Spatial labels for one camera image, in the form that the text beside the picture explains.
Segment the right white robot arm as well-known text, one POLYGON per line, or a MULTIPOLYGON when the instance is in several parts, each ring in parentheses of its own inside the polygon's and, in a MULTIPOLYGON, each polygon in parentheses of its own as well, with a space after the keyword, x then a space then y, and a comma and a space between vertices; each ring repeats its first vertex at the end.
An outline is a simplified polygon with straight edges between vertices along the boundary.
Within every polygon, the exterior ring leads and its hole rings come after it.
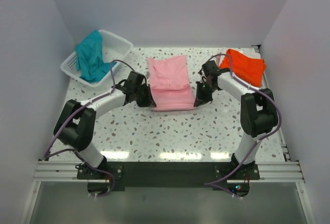
POLYGON ((273 92, 259 89, 237 77, 229 68, 220 69, 214 61, 202 65, 201 81, 196 83, 194 107, 213 101, 212 94, 224 90, 240 102, 240 125, 243 135, 231 158, 227 173, 235 179, 243 178, 255 164, 255 156, 263 139, 280 125, 280 114, 273 92))

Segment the pink t-shirt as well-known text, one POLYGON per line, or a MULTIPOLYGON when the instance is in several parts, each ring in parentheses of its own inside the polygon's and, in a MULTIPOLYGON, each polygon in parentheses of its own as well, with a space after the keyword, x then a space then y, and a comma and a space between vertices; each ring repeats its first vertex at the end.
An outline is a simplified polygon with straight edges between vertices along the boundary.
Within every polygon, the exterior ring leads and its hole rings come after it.
POLYGON ((164 60, 148 59, 149 84, 155 111, 194 109, 195 97, 190 85, 185 55, 164 60))

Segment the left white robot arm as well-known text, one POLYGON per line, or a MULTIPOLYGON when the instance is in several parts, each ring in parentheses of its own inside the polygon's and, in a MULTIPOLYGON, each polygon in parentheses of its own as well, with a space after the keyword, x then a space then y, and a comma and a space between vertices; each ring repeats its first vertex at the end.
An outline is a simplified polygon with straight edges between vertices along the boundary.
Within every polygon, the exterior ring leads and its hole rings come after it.
POLYGON ((107 172, 107 160, 92 142, 95 121, 104 114, 131 102, 139 107, 155 107, 146 77, 131 71, 127 79, 93 99, 65 103, 54 128, 54 139, 69 146, 76 156, 89 166, 89 173, 101 179, 107 172))

